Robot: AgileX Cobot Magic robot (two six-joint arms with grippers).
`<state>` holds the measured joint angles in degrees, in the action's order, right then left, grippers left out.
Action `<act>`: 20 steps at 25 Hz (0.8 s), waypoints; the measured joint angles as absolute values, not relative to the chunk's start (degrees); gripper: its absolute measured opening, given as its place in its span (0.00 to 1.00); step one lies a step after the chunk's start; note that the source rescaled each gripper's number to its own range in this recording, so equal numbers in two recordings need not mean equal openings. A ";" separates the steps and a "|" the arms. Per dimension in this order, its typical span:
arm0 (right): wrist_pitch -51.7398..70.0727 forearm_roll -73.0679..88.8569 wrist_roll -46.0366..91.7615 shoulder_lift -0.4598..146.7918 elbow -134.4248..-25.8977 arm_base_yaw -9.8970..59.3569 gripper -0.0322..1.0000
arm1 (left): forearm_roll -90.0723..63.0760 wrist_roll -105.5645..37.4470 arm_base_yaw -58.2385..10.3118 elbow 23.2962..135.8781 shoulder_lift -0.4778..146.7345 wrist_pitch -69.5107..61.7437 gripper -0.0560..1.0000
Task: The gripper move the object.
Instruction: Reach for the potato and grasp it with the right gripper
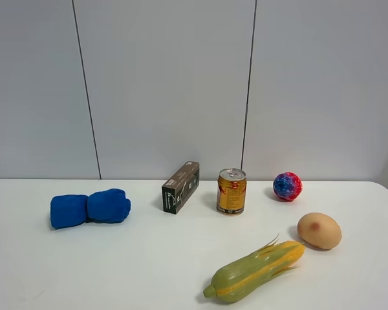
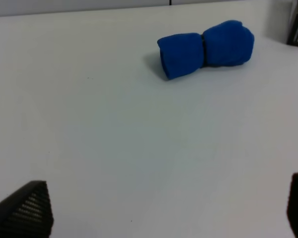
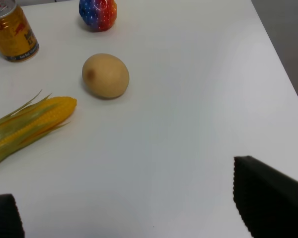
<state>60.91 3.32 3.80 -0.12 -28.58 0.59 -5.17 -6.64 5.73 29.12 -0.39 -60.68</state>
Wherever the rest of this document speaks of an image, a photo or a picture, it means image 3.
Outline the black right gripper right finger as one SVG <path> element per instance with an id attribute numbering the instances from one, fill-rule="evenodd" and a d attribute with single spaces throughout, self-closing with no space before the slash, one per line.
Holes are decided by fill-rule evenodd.
<path id="1" fill-rule="evenodd" d="M 254 238 L 298 238 L 298 181 L 251 157 L 234 158 L 233 200 Z"/>

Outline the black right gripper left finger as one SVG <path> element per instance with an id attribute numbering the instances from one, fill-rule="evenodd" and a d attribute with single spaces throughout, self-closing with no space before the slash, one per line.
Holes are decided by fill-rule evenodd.
<path id="1" fill-rule="evenodd" d="M 0 194 L 0 238 L 24 238 L 22 220 L 12 194 Z"/>

